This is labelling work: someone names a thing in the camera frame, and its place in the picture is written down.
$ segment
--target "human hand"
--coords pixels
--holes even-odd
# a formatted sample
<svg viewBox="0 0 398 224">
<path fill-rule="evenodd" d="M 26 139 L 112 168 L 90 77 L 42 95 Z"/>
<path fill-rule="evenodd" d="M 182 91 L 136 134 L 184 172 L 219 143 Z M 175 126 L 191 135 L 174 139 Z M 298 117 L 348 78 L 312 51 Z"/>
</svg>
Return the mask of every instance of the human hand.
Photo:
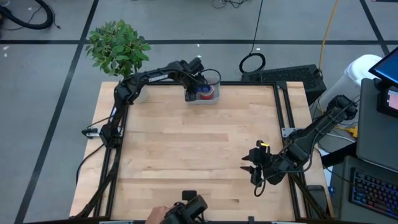
<svg viewBox="0 0 398 224">
<path fill-rule="evenodd" d="M 170 209 L 165 206 L 154 207 L 145 224 L 160 224 Z"/>
</svg>

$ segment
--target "green leaves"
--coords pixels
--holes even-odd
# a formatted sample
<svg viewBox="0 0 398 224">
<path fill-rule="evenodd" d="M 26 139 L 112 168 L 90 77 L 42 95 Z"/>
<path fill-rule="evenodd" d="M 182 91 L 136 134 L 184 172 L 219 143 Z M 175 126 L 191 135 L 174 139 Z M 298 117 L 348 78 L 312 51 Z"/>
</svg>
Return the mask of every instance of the green leaves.
<svg viewBox="0 0 398 224">
<path fill-rule="evenodd" d="M 143 61 L 149 60 L 143 51 L 150 50 L 150 45 L 123 20 L 106 22 L 90 31 L 89 41 L 85 49 L 95 60 L 93 67 L 100 67 L 108 75 L 130 77 Z"/>
</svg>

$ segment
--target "gray floor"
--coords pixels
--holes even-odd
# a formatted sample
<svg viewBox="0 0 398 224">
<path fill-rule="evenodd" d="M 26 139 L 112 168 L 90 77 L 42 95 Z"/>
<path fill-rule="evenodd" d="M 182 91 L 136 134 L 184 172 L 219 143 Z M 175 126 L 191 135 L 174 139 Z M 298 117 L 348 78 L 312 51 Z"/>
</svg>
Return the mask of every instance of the gray floor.
<svg viewBox="0 0 398 224">
<path fill-rule="evenodd" d="M 24 217 L 24 222 L 37 222 L 63 219 L 69 215 L 75 171 L 83 159 L 86 145 L 80 130 L 91 123 L 100 83 L 117 80 L 93 68 L 91 59 L 86 58 L 84 52 L 76 52 L 95 1 L 47 0 L 56 12 L 56 22 L 61 29 L 53 26 L 48 30 L 0 30 L 1 223 L 13 223 L 17 217 L 68 74 L 68 77 L 73 75 L 73 79 L 65 103 L 55 122 L 57 126 L 29 207 L 20 217 Z M 397 44 L 398 4 L 370 0 L 366 3 L 384 40 L 395 40 L 387 44 Z M 147 40 L 192 40 L 190 44 L 154 44 L 149 52 L 150 62 L 146 62 L 143 69 L 200 55 L 205 67 L 218 69 L 223 80 L 237 81 L 241 76 L 238 64 L 251 45 L 219 42 L 197 45 L 195 40 L 198 43 L 220 39 L 250 40 L 256 28 L 259 4 L 260 1 L 249 0 L 239 9 L 230 5 L 214 9 L 210 0 L 99 0 L 88 26 L 94 29 L 106 21 L 124 19 Z M 257 39 L 322 40 L 333 4 L 332 0 L 264 0 Z M 16 16 L 28 20 L 39 7 L 33 1 L 11 0 L 8 8 Z M 40 11 L 32 22 L 39 23 L 44 19 L 45 14 Z M 4 27 L 17 25 L 6 21 Z M 323 73 L 328 88 L 359 56 L 383 56 L 381 42 L 378 42 L 359 0 L 340 1 L 328 39 L 368 40 L 355 42 L 357 45 L 340 42 L 340 45 L 325 47 Z M 21 42 L 12 44 L 11 40 Z M 37 44 L 30 40 L 65 41 Z M 67 44 L 66 40 L 75 42 Z M 389 50 L 395 47 L 388 45 Z M 320 52 L 319 44 L 304 45 L 301 42 L 274 42 L 256 45 L 256 48 L 266 56 L 268 69 L 317 64 Z M 75 54 L 81 55 L 74 69 L 70 66 Z M 252 60 L 244 66 L 246 70 L 252 70 L 258 63 Z M 322 145 L 329 151 L 345 144 L 329 137 L 322 140 Z"/>
</svg>

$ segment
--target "computer monitor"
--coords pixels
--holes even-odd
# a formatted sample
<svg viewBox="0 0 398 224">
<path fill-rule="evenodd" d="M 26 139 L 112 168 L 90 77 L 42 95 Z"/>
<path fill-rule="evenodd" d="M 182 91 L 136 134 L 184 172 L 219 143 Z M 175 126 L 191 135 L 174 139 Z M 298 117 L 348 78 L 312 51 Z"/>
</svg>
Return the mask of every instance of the computer monitor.
<svg viewBox="0 0 398 224">
<path fill-rule="evenodd" d="M 377 110 L 398 118 L 398 47 L 369 72 L 381 79 L 375 79 L 375 86 L 380 91 Z"/>
<path fill-rule="evenodd" d="M 398 88 L 398 47 L 369 70 L 383 83 Z"/>
</svg>

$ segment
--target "wooden tabletop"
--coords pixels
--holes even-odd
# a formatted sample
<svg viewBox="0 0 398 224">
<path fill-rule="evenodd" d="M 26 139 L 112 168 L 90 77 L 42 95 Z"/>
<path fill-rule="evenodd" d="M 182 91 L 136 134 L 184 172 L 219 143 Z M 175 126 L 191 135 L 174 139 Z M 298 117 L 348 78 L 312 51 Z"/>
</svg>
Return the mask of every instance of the wooden tabletop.
<svg viewBox="0 0 398 224">
<path fill-rule="evenodd" d="M 93 121 L 109 116 L 116 82 L 104 82 Z M 241 158 L 258 139 L 282 149 L 274 92 L 271 86 L 221 86 L 217 105 L 187 105 L 181 86 L 148 86 L 145 103 L 130 107 L 113 202 L 113 220 L 145 220 L 152 207 L 171 207 L 183 190 L 196 190 L 208 204 L 207 220 L 292 221 L 294 213 L 288 178 L 267 184 L 261 197 L 253 194 L 248 166 Z M 311 123 L 302 83 L 288 83 L 297 128 Z M 284 121 L 287 115 L 280 91 Z M 101 145 L 88 140 L 85 156 Z M 70 215 L 76 215 L 98 187 L 104 149 L 81 168 Z M 305 173 L 308 185 L 323 185 L 331 202 L 318 152 Z M 302 194 L 297 189 L 305 216 Z M 101 213 L 104 214 L 106 200 Z"/>
</svg>

